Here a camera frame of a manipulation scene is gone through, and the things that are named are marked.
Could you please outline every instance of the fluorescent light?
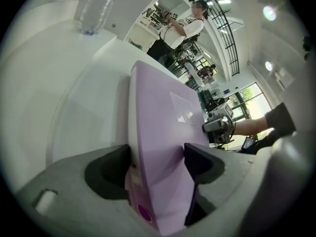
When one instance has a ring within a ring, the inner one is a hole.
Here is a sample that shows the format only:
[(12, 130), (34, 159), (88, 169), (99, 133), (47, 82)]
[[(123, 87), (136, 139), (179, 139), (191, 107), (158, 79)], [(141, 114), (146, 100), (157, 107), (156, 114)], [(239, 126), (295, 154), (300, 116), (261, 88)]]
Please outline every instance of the fluorescent light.
[[(218, 1), (219, 4), (229, 4), (229, 3), (231, 3), (231, 2), (232, 2), (232, 1), (230, 1), (230, 0), (219, 0), (219, 1)], [(207, 2), (207, 4), (208, 4), (208, 5), (214, 5), (213, 2)]]
[(273, 68), (273, 67), (272, 67), (271, 62), (267, 61), (267, 62), (266, 62), (266, 69), (269, 70), (269, 71), (271, 71), (272, 68)]
[(219, 0), (218, 3), (219, 4), (227, 4), (227, 3), (231, 3), (232, 1), (230, 0)]
[(276, 11), (271, 6), (265, 6), (263, 8), (263, 15), (270, 21), (274, 21), (277, 18)]
[(203, 51), (203, 53), (205, 53), (211, 59), (211, 56), (209, 56), (207, 52)]

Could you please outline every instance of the black pants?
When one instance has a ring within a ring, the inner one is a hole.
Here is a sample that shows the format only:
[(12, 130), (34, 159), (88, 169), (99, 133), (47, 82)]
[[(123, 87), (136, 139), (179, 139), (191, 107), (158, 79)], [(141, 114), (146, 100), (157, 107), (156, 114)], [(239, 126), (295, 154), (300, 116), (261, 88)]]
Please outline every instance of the black pants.
[(168, 47), (167, 44), (160, 38), (155, 41), (151, 48), (148, 49), (147, 54), (158, 61), (160, 57), (169, 54), (172, 51), (173, 49)]

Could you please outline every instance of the plastic bottle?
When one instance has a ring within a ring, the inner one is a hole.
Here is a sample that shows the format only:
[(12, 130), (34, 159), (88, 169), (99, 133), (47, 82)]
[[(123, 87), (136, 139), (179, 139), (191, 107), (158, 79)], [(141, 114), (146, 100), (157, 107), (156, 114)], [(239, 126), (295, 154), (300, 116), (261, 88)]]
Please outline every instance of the plastic bottle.
[(86, 35), (97, 34), (103, 29), (114, 0), (88, 0), (80, 18), (79, 30)]

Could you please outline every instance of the black railing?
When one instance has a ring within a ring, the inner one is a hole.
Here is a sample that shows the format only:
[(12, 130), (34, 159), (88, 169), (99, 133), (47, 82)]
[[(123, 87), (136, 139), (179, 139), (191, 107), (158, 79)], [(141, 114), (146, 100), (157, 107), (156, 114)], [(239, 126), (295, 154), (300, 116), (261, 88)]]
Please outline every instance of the black railing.
[(225, 12), (222, 10), (217, 0), (203, 0), (208, 3), (212, 3), (209, 7), (210, 18), (213, 20), (217, 27), (217, 30), (224, 42), (225, 49), (228, 52), (229, 63), (232, 69), (232, 76), (239, 74), (239, 61), (237, 55), (236, 44), (231, 30), (230, 24), (225, 16)]

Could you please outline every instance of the person in white shirt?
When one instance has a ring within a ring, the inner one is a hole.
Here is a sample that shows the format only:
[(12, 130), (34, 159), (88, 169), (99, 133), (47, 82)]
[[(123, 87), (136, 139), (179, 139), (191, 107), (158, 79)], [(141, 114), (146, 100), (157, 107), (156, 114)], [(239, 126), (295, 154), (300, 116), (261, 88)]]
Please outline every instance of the person in white shirt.
[(195, 1), (192, 4), (192, 14), (178, 21), (169, 14), (169, 24), (160, 29), (160, 39), (155, 41), (147, 54), (158, 61), (160, 57), (174, 52), (184, 40), (200, 33), (204, 27), (204, 18), (209, 16), (207, 2)]

